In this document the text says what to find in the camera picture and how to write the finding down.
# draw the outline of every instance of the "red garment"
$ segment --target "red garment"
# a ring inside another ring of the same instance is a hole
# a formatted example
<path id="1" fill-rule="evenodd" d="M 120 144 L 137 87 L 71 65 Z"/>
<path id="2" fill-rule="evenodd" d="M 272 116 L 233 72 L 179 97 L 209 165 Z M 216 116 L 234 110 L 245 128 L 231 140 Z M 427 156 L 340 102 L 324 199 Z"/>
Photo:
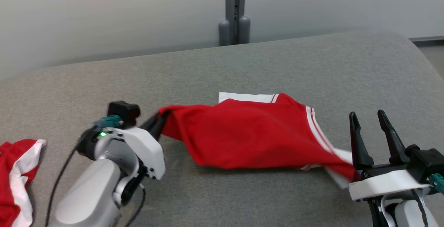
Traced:
<path id="1" fill-rule="evenodd" d="M 0 227 L 32 224 L 27 186 L 37 172 L 44 140 L 20 140 L 0 146 Z"/>
<path id="2" fill-rule="evenodd" d="M 183 141 L 193 160 L 232 168 L 308 167 L 321 164 L 352 181 L 355 169 L 335 154 L 313 108 L 276 94 L 269 103 L 227 99 L 163 107 L 171 112 L 162 134 Z"/>

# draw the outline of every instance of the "white wall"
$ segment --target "white wall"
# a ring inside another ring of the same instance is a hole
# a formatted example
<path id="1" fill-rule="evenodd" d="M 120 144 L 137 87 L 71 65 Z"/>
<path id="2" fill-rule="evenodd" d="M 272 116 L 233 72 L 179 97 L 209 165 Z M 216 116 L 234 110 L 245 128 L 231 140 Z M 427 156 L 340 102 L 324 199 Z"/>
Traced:
<path id="1" fill-rule="evenodd" d="M 251 42 L 367 28 L 444 35 L 444 0 L 246 0 L 245 15 Z"/>
<path id="2" fill-rule="evenodd" d="M 78 61 L 214 47 L 225 0 L 0 0 L 0 79 Z"/>

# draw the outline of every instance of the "gray tabletop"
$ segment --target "gray tabletop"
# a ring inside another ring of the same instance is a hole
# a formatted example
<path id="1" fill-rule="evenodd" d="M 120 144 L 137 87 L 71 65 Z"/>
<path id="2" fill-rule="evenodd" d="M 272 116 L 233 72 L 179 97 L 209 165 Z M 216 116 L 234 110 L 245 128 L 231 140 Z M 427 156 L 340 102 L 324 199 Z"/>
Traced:
<path id="1" fill-rule="evenodd" d="M 286 93 L 316 109 L 330 142 L 350 150 L 349 112 L 376 163 L 389 151 L 376 112 L 387 113 L 405 145 L 444 152 L 444 82 L 408 39 L 360 31 L 52 67 L 0 83 L 0 140 L 43 138 L 31 183 L 35 226 L 79 134 L 107 104 L 140 105 L 142 122 L 168 104 L 217 103 L 219 91 Z M 183 143 L 163 137 L 166 173 L 145 180 L 147 200 L 133 226 L 371 226 L 366 203 L 353 202 L 322 170 L 222 170 L 197 166 Z M 90 164 L 75 155 L 55 203 Z M 122 210 L 128 220 L 140 202 Z M 428 199 L 444 225 L 444 198 Z"/>

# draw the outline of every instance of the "red and white fabric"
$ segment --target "red and white fabric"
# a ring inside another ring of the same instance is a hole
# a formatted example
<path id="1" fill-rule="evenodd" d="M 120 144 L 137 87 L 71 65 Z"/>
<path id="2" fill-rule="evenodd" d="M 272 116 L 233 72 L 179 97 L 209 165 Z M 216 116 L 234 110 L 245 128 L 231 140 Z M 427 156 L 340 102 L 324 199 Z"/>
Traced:
<path id="1" fill-rule="evenodd" d="M 193 160 L 225 169 L 323 166 L 341 188 L 355 169 L 351 153 L 334 148 L 314 109 L 286 94 L 220 93 L 215 106 L 171 105 L 162 134 L 183 141 Z"/>
<path id="2" fill-rule="evenodd" d="M 0 146 L 0 227 L 32 224 L 27 186 L 35 177 L 45 145 L 45 140 L 20 140 Z"/>

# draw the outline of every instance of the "floor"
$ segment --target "floor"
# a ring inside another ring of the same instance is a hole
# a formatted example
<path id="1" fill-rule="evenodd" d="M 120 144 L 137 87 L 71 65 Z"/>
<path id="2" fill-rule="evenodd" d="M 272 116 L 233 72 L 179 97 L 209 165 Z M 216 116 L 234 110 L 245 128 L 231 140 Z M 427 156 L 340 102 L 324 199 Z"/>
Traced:
<path id="1" fill-rule="evenodd" d="M 444 78 L 444 45 L 417 46 L 427 57 L 428 61 Z"/>

